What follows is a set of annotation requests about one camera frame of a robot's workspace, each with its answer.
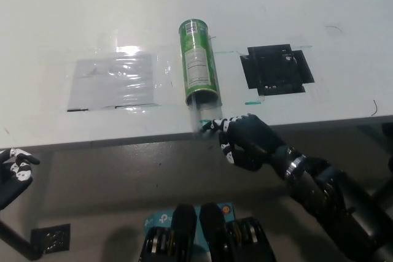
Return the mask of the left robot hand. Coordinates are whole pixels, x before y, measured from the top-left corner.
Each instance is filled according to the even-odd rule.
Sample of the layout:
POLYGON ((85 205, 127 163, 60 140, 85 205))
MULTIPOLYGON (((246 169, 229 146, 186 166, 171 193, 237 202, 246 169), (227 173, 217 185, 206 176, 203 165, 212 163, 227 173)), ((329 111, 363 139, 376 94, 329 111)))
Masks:
POLYGON ((1 210, 31 185, 32 164, 38 165, 40 160, 20 148, 1 150, 1 210))

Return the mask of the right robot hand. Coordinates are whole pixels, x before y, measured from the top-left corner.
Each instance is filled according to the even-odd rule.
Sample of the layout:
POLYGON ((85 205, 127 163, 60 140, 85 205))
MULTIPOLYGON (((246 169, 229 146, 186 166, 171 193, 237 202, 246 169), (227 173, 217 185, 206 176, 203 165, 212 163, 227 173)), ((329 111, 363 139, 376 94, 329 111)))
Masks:
POLYGON ((227 161, 247 171, 258 171, 263 164, 271 164, 275 155, 287 151, 287 144, 254 114, 214 119, 200 132, 217 134, 227 161))

